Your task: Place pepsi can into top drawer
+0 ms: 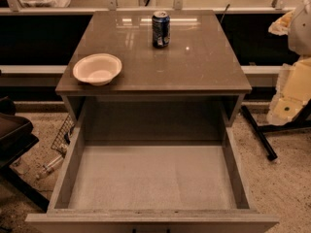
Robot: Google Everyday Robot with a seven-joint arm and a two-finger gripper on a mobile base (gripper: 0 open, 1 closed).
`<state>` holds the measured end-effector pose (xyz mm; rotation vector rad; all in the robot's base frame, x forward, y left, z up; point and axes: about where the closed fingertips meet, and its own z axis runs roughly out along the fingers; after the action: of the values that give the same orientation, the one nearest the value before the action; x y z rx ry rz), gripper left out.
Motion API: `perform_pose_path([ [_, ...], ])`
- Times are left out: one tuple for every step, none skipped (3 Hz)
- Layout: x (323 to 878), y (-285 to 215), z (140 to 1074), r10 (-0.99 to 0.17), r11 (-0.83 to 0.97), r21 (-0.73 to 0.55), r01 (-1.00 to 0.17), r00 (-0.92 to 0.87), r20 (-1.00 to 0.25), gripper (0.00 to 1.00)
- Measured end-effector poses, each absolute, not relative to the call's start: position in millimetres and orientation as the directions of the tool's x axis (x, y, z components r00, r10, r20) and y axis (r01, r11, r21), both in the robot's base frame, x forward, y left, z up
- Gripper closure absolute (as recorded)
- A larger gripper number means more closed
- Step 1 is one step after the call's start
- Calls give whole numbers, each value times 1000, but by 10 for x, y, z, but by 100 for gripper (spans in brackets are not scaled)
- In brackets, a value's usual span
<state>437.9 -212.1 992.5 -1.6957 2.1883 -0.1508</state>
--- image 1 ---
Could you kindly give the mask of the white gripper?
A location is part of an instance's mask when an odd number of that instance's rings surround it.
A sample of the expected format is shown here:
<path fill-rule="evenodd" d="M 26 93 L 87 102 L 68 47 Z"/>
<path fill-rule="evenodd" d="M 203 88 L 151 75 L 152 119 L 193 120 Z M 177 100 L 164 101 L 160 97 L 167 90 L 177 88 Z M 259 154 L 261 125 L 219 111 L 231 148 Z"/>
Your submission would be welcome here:
<path fill-rule="evenodd" d="M 272 22 L 268 32 L 287 35 L 294 12 L 290 11 Z M 284 64 L 278 75 L 276 94 L 269 105 L 267 121 L 272 125 L 292 122 L 311 99 L 311 58 Z"/>

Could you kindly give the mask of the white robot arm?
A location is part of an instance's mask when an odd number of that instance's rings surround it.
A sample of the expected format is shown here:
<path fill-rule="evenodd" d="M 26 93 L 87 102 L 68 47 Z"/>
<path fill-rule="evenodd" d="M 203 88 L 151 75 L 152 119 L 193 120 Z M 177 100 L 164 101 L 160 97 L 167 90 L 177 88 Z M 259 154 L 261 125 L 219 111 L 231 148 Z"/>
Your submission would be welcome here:
<path fill-rule="evenodd" d="M 282 66 L 267 114 L 270 124 L 285 125 L 311 99 L 311 0 L 302 0 L 293 11 L 274 21 L 268 32 L 287 35 L 289 50 L 299 55 L 294 64 Z"/>

